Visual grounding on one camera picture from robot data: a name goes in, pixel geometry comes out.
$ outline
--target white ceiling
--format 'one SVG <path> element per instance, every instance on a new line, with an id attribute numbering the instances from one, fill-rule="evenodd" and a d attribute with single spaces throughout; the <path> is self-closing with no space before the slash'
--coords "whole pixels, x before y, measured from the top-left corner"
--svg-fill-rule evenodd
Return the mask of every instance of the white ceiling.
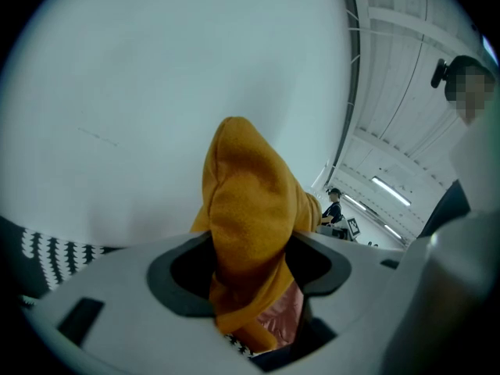
<path id="1" fill-rule="evenodd" d="M 448 159 L 466 126 L 430 79 L 460 54 L 496 68 L 455 0 L 356 0 L 360 75 L 352 123 L 329 185 L 371 208 L 407 241 L 456 179 Z M 405 207 L 370 180 L 379 177 Z"/>

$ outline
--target black rubber opening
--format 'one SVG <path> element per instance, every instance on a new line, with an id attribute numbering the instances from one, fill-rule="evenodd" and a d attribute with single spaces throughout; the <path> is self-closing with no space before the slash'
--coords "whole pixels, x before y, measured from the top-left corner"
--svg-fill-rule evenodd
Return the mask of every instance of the black rubber opening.
<path id="1" fill-rule="evenodd" d="M 170 273 L 179 286 L 208 300 L 216 263 L 216 252 L 210 238 L 177 257 L 172 262 Z"/>
<path id="2" fill-rule="evenodd" d="M 303 234 L 290 237 L 285 260 L 305 297 L 329 295 L 351 274 L 351 263 L 342 254 Z"/>

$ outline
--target white panel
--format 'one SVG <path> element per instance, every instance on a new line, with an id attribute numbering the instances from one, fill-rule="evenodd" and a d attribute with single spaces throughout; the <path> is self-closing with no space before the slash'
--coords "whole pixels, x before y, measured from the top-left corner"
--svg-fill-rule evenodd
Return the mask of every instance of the white panel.
<path id="1" fill-rule="evenodd" d="M 409 157 L 418 156 L 425 149 L 429 148 L 439 139 L 443 132 L 447 131 L 449 127 L 453 126 L 455 121 L 459 120 L 456 112 L 451 109 L 441 111 L 441 115 L 439 115 L 439 112 L 440 110 L 437 109 L 436 113 L 429 119 L 428 123 L 430 126 L 423 130 L 419 143 L 407 151 L 406 154 Z"/>
<path id="2" fill-rule="evenodd" d="M 357 170 L 372 150 L 373 149 L 370 146 L 351 138 L 348 151 L 342 163 L 349 168 Z"/>
<path id="3" fill-rule="evenodd" d="M 415 32 L 380 21 L 372 21 L 372 28 L 391 34 L 412 34 L 415 38 L 418 37 Z M 371 77 L 372 84 L 366 101 L 366 111 L 359 121 L 359 127 L 378 137 L 383 136 L 391 123 L 412 79 L 420 50 L 420 43 L 415 38 L 372 36 L 373 54 L 377 57 L 373 74 L 376 75 Z"/>
<path id="4" fill-rule="evenodd" d="M 416 176 L 410 173 L 408 170 L 402 168 L 398 165 L 391 166 L 381 179 L 386 183 L 390 184 L 397 192 L 406 197 L 408 200 L 412 201 L 411 196 L 408 195 L 409 187 L 407 186 L 409 182 Z"/>
<path id="5" fill-rule="evenodd" d="M 452 114 L 445 98 L 445 83 L 441 82 L 437 89 L 430 85 L 439 59 L 450 62 L 445 53 L 429 45 L 422 46 L 412 82 L 384 135 L 391 145 L 402 152 L 412 152 L 418 144 L 426 141 L 426 132 L 430 128 L 434 135 L 440 134 L 444 129 L 436 129 L 435 125 L 443 115 Z"/>
<path id="6" fill-rule="evenodd" d="M 374 149 L 357 168 L 366 178 L 371 179 L 383 173 L 396 163 L 396 160 Z"/>
<path id="7" fill-rule="evenodd" d="M 456 36 L 461 21 L 456 5 L 450 4 L 450 0 L 427 0 L 427 22 Z"/>
<path id="8" fill-rule="evenodd" d="M 429 168 L 444 159 L 448 159 L 449 152 L 457 145 L 466 131 L 467 126 L 465 123 L 457 119 L 429 148 L 426 148 L 413 158 L 423 168 Z"/>
<path id="9" fill-rule="evenodd" d="M 457 175 L 453 169 L 452 163 L 449 157 L 436 162 L 434 165 L 430 166 L 428 173 L 431 173 L 436 179 L 442 182 L 447 188 L 452 186 L 454 180 L 456 180 Z"/>

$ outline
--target fluorescent light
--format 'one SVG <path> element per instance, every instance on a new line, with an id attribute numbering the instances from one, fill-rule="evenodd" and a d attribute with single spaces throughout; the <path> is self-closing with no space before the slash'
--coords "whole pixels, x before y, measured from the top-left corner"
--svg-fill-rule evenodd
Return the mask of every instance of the fluorescent light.
<path id="1" fill-rule="evenodd" d="M 401 236 L 399 236 L 398 234 L 396 234 L 390 227 L 388 227 L 387 225 L 384 225 L 385 228 L 391 232 L 394 236 L 396 236 L 398 239 L 401 239 Z"/>
<path id="2" fill-rule="evenodd" d="M 493 61 L 495 61 L 495 64 L 498 65 L 498 60 L 497 56 L 495 54 L 495 51 L 493 50 L 493 47 L 491 47 L 490 41 L 483 36 L 483 46 L 486 52 L 490 55 L 490 57 L 493 58 Z"/>
<path id="3" fill-rule="evenodd" d="M 396 197 L 401 203 L 406 205 L 407 207 L 411 204 L 408 200 L 406 200 L 403 196 L 401 196 L 397 191 L 395 191 L 392 187 L 390 187 L 388 184 L 384 183 L 382 180 L 378 179 L 377 177 L 372 178 L 372 182 L 375 184 L 379 185 L 381 188 L 383 188 L 385 191 L 388 191 Z"/>
<path id="4" fill-rule="evenodd" d="M 350 202 L 353 202 L 354 204 L 356 204 L 361 210 L 363 211 L 366 211 L 366 207 L 364 205 L 361 205 L 359 204 L 354 198 L 352 198 L 351 196 L 347 196 L 347 195 L 344 195 L 344 197 L 346 199 L 348 199 Z"/>

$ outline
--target yellow towel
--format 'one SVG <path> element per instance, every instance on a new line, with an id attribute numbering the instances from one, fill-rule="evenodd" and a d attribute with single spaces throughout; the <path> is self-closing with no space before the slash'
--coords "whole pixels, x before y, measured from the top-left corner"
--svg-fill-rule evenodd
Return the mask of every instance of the yellow towel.
<path id="1" fill-rule="evenodd" d="M 293 230 L 315 230 L 318 201 L 305 193 L 283 159 L 245 118 L 226 118 L 203 168 L 203 207 L 192 232 L 210 230 L 217 267 L 210 301 L 216 325 L 254 352 L 276 338 L 256 317 L 290 286 L 284 247 Z"/>

